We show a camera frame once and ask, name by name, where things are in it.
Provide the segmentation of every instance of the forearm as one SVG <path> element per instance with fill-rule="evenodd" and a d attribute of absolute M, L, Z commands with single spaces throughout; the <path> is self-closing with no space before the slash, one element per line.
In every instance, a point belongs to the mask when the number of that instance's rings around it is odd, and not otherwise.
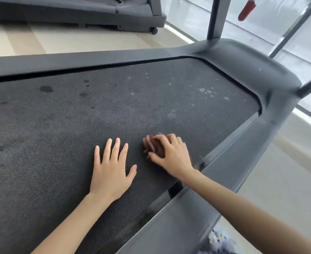
<path fill-rule="evenodd" d="M 73 254 L 90 228 L 111 204 L 87 195 L 77 208 L 32 252 L 32 254 Z"/>
<path fill-rule="evenodd" d="M 199 171 L 192 171 L 183 183 L 208 201 L 263 254 L 311 253 L 309 239 Z"/>

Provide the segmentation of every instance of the hand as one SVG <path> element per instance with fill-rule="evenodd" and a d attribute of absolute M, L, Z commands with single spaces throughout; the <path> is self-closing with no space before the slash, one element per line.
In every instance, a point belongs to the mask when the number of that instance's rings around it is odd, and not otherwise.
<path fill-rule="evenodd" d="M 99 146 L 97 145 L 94 150 L 94 168 L 89 194 L 97 195 L 98 198 L 108 198 L 110 202 L 113 202 L 119 199 L 131 186 L 136 176 L 136 165 L 132 166 L 130 173 L 126 176 L 125 163 L 128 144 L 124 145 L 119 159 L 120 139 L 116 139 L 112 154 L 111 144 L 112 139 L 108 139 L 102 162 L 100 162 Z"/>
<path fill-rule="evenodd" d="M 155 136 L 164 146 L 165 158 L 160 158 L 153 152 L 149 152 L 148 155 L 154 163 L 162 166 L 170 175 L 182 181 L 187 174 L 193 171 L 190 155 L 186 144 L 180 137 L 176 137 L 175 134 L 169 134 L 168 137 L 170 141 L 163 134 Z"/>

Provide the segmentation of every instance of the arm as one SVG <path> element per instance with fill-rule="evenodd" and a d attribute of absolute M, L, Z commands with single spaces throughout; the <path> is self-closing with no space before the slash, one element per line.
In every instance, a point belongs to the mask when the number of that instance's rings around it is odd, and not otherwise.
<path fill-rule="evenodd" d="M 94 168 L 90 192 L 77 208 L 32 252 L 32 254 L 73 254 L 101 214 L 130 187 L 136 175 L 134 165 L 125 175 L 128 144 L 119 159 L 119 138 L 112 149 L 109 139 L 100 162 L 99 146 L 94 150 Z"/>
<path fill-rule="evenodd" d="M 193 169 L 180 137 L 155 136 L 165 148 L 165 158 L 150 152 L 151 160 L 208 201 L 230 224 L 263 254 L 311 253 L 311 241 L 245 198 Z"/>

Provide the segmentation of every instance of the treadmill wheel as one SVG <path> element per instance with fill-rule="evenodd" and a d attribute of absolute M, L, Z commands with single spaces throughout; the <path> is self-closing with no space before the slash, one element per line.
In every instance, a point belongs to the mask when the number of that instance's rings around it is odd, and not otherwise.
<path fill-rule="evenodd" d="M 152 35 L 155 35 L 158 33 L 158 29 L 156 27 L 151 27 L 151 33 Z"/>

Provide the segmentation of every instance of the left hand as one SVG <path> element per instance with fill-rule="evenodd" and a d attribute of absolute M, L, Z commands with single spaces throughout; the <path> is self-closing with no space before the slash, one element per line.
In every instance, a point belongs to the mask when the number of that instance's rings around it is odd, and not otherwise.
<path fill-rule="evenodd" d="M 136 176 L 136 165 L 131 167 L 130 173 L 126 176 L 125 163 L 128 144 L 124 145 L 119 159 L 120 139 L 116 139 L 112 154 L 111 144 L 112 139 L 108 139 L 102 162 L 100 162 L 99 146 L 97 145 L 94 150 L 94 168 L 89 194 L 96 196 L 95 199 L 108 198 L 110 202 L 113 202 L 131 186 Z"/>

